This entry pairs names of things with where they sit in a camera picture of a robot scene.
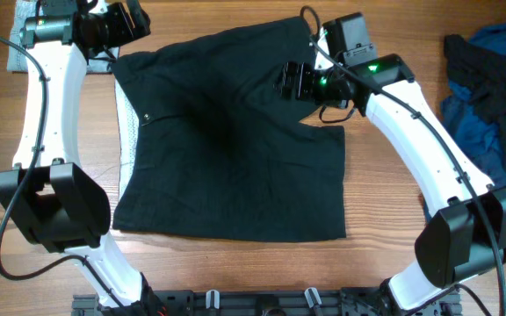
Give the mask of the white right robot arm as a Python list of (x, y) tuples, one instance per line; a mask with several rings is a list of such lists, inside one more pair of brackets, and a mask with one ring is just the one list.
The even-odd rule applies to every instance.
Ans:
[(416, 258), (377, 288), (343, 289), (349, 315), (451, 315), (467, 281), (497, 275), (506, 312), (506, 187), (497, 188), (461, 151), (426, 103), (397, 54), (378, 56), (364, 16), (352, 13), (308, 29), (313, 62), (290, 61), (280, 96), (359, 113), (390, 141), (427, 206)]

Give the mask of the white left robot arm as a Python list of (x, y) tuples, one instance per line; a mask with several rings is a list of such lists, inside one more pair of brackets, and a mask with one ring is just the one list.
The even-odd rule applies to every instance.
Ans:
[(90, 61), (148, 36), (136, 0), (38, 1), (15, 48), (27, 60), (25, 121), (11, 169), (0, 172), (4, 223), (74, 263), (96, 291), (103, 315), (164, 315), (165, 304), (133, 268), (110, 233), (105, 191), (81, 167), (80, 93)]

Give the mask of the black shorts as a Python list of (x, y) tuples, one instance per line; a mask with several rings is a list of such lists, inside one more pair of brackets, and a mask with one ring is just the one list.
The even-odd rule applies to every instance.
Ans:
[(311, 62), (301, 18), (120, 57), (112, 72), (139, 120), (115, 229), (240, 241), (346, 235), (341, 126), (307, 126), (309, 102), (274, 84)]

